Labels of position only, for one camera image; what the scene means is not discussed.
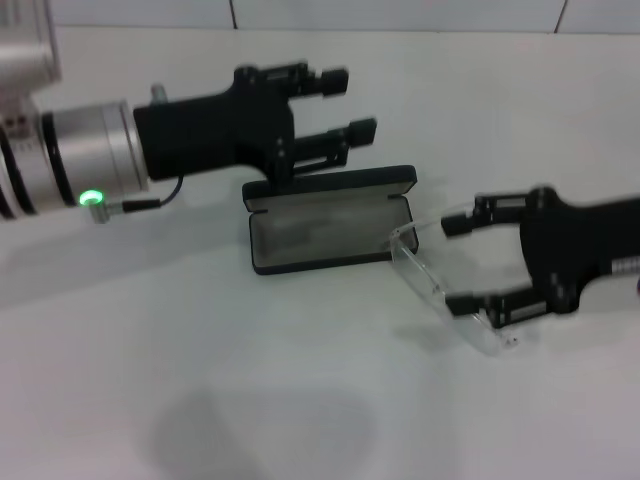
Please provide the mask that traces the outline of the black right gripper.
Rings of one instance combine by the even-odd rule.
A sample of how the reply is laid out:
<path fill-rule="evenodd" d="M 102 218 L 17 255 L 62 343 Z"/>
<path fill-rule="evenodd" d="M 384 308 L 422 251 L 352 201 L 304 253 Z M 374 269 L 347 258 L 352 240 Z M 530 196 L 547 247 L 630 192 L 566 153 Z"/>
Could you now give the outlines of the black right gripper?
<path fill-rule="evenodd" d="M 533 287 L 447 295 L 454 318 L 482 314 L 500 330 L 550 312 L 578 310 L 585 287 L 600 277 L 639 272 L 639 199 L 572 205 L 550 187 L 520 194 L 481 194 L 472 209 L 445 215 L 447 238 L 520 223 L 523 257 Z"/>

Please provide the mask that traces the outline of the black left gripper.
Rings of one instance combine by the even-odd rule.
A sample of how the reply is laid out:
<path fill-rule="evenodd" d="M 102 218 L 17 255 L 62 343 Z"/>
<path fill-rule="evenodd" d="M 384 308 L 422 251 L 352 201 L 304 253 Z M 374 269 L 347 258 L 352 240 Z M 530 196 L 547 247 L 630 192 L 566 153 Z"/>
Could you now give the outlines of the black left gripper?
<path fill-rule="evenodd" d="M 343 167 L 351 149 L 374 142 L 377 120 L 365 118 L 297 138 L 289 98 L 342 95 L 344 67 L 316 73 L 307 63 L 238 68 L 222 93 L 133 110 L 148 176 L 168 180 L 234 166 L 270 181 Z"/>

